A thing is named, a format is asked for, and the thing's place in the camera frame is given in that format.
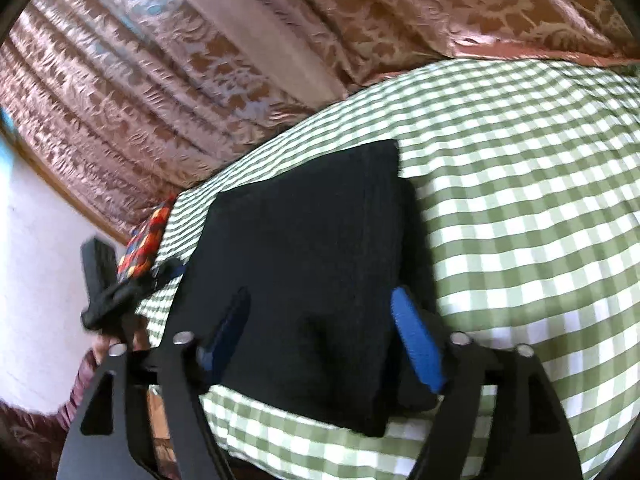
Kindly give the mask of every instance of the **silver screw head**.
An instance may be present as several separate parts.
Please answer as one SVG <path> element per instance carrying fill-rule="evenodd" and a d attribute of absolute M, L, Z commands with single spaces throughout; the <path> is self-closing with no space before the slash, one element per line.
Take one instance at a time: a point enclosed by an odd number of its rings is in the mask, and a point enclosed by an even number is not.
<path fill-rule="evenodd" d="M 174 345 L 188 345 L 193 337 L 193 332 L 178 332 L 174 335 Z"/>
<path fill-rule="evenodd" d="M 533 357 L 536 353 L 529 345 L 517 345 L 516 352 L 523 357 Z"/>
<path fill-rule="evenodd" d="M 109 355 L 111 357 L 118 357 L 127 351 L 127 345 L 124 343 L 117 343 L 109 347 Z"/>
<path fill-rule="evenodd" d="M 471 338 L 464 332 L 454 332 L 449 336 L 449 339 L 457 346 L 466 346 L 471 343 Z"/>

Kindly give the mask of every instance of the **floral patterned fabric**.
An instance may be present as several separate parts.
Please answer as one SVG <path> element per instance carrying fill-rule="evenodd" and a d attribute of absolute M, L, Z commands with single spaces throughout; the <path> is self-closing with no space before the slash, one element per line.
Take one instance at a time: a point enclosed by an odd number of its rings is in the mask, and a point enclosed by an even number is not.
<path fill-rule="evenodd" d="M 610 0 L 32 0 L 0 48 L 0 105 L 126 234 L 327 104 L 444 57 L 640 50 Z"/>
<path fill-rule="evenodd" d="M 119 281 L 135 278 L 151 269 L 158 256 L 175 199 L 174 195 L 162 202 L 145 222 L 133 230 L 124 256 L 118 264 Z"/>

